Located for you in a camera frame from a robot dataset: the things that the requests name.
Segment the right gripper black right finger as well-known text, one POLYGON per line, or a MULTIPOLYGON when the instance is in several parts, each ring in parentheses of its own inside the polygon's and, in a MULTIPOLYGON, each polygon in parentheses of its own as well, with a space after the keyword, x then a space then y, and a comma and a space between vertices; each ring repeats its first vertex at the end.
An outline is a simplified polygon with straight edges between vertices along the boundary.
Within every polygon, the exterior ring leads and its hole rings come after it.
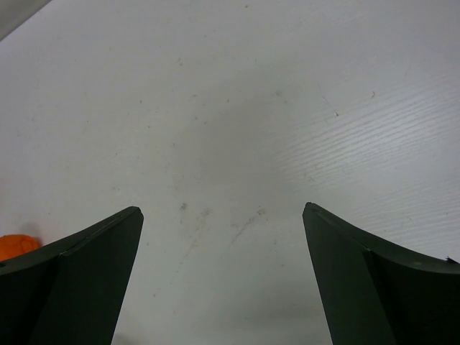
POLYGON ((459 263, 307 203, 306 241, 334 344, 458 344, 459 263))

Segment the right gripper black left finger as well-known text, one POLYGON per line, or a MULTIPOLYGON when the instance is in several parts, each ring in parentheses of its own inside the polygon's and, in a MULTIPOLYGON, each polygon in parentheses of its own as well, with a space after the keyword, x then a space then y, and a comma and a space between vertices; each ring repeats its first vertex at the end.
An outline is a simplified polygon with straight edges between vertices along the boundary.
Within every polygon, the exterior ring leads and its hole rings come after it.
POLYGON ((110 344, 144 216, 130 206, 1 262, 2 344, 110 344))

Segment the orange fake fruit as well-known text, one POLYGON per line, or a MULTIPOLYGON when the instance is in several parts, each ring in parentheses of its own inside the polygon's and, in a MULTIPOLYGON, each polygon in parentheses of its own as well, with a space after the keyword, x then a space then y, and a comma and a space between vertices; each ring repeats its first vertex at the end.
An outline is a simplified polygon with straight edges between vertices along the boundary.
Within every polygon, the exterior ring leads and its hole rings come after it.
POLYGON ((32 236, 25 234, 5 235, 0 238, 0 261, 18 257, 40 247, 40 243, 32 236))

